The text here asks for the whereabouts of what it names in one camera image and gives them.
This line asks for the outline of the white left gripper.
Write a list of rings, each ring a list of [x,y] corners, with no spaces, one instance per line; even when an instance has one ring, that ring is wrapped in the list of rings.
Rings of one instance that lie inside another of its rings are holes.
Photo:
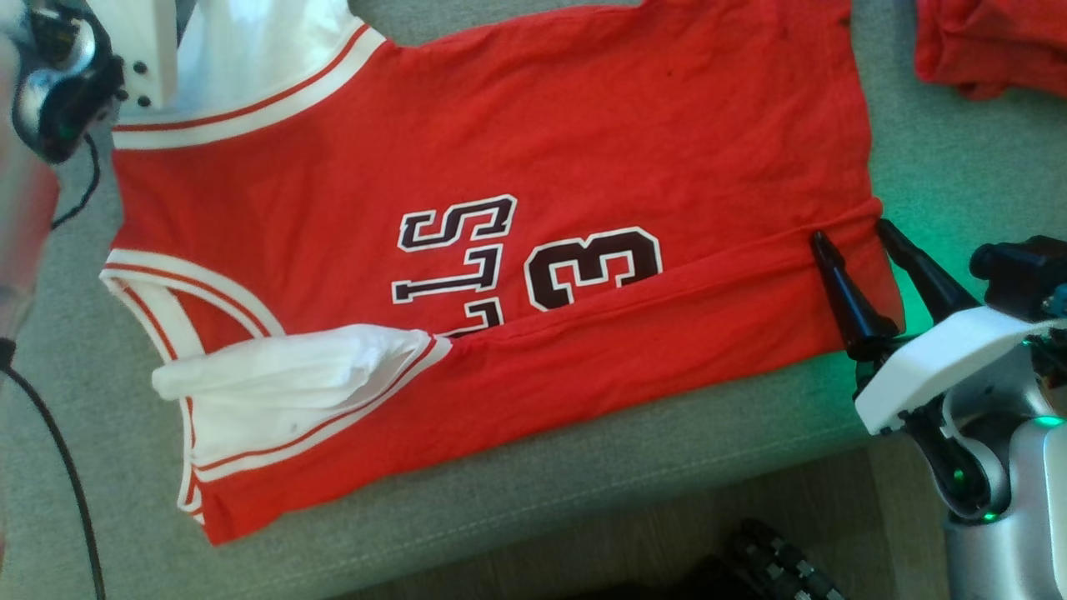
[[[123,60],[125,90],[137,106],[163,110],[177,91],[176,0],[87,0]]]

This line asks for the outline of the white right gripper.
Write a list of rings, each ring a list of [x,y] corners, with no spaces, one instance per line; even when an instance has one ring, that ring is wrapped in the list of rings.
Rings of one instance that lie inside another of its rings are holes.
[[[910,277],[934,322],[941,323],[899,347],[859,392],[854,407],[869,435],[881,435],[887,428],[899,430],[901,413],[911,413],[994,364],[1029,335],[1064,326],[1061,317],[1025,322],[994,307],[980,307],[972,293],[890,220],[878,220],[875,231],[889,258]],[[896,323],[873,307],[847,273],[841,252],[823,231],[813,232],[810,249],[844,349],[887,350],[899,335]]]

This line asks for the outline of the red basketball jersey white trim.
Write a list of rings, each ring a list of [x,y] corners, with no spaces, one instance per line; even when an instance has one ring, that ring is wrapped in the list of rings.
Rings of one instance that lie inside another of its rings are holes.
[[[347,0],[203,0],[112,156],[103,285],[212,544],[388,476],[891,323],[851,0],[560,7],[403,46]]]

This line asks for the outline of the red shorts with white trim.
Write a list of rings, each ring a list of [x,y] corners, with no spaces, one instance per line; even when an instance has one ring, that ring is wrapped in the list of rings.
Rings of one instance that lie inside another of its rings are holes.
[[[1025,88],[1067,100],[1067,0],[914,0],[914,70],[970,100]]]

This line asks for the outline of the large grey sofa seat cushion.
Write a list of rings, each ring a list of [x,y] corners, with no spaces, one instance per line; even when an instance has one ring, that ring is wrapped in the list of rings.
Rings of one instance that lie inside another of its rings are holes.
[[[1067,237],[1067,100],[968,102],[917,80],[911,0],[856,0],[853,16],[889,219],[975,295],[980,244]],[[94,133],[99,189],[49,240],[15,368],[76,460],[109,600],[550,600],[672,583],[746,517],[853,600],[949,600],[929,474],[906,437],[865,435],[843,356],[381,481],[211,547],[175,508],[182,432],[152,393],[157,351],[97,278],[122,220],[108,133]],[[94,600],[68,475],[10,381],[0,468],[0,600]]]

